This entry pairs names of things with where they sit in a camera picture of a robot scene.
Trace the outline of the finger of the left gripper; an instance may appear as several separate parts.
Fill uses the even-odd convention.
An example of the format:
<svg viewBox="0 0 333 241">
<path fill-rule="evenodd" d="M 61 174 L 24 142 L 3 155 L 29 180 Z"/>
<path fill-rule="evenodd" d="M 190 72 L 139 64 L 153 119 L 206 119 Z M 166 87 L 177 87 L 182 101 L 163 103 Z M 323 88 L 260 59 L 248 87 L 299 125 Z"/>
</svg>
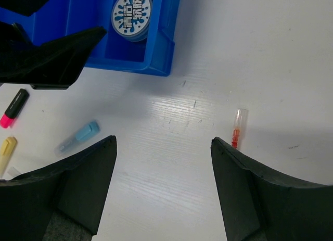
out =
<svg viewBox="0 0 333 241">
<path fill-rule="evenodd" d="M 31 16 L 49 0 L 1 0 L 1 8 L 24 16 Z"/>
<path fill-rule="evenodd" d="M 20 24 L 2 22 L 1 83 L 66 90 L 106 33 L 103 27 L 93 27 L 36 46 Z"/>
</svg>

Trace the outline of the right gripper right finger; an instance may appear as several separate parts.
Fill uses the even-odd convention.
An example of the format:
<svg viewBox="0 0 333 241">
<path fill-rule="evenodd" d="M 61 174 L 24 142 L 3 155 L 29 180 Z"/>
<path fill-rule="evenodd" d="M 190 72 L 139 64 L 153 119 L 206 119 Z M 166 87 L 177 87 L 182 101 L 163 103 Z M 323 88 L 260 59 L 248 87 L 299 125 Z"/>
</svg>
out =
<svg viewBox="0 0 333 241">
<path fill-rule="evenodd" d="M 218 137 L 211 158 L 228 240 L 332 240 L 332 186 L 278 172 Z"/>
</svg>

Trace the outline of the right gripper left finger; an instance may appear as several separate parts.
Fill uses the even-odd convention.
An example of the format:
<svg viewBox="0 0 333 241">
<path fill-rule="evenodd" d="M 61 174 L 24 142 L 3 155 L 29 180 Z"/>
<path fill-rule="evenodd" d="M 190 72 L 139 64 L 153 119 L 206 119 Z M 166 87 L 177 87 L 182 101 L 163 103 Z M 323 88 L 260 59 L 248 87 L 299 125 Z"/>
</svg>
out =
<svg viewBox="0 0 333 241">
<path fill-rule="evenodd" d="M 91 240 L 117 158 L 108 136 L 46 167 L 1 180 L 1 240 Z"/>
</svg>

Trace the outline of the red gel pen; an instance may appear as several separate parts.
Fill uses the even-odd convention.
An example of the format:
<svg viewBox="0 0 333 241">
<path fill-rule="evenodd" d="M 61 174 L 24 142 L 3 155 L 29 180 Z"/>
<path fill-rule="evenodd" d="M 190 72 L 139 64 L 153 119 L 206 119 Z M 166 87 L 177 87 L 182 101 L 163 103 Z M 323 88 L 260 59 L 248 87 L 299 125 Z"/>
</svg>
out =
<svg viewBox="0 0 333 241">
<path fill-rule="evenodd" d="M 247 126 L 248 110 L 239 108 L 235 115 L 235 121 L 233 126 L 231 146 L 234 149 L 239 149 L 241 141 L 244 138 L 245 129 Z"/>
</svg>

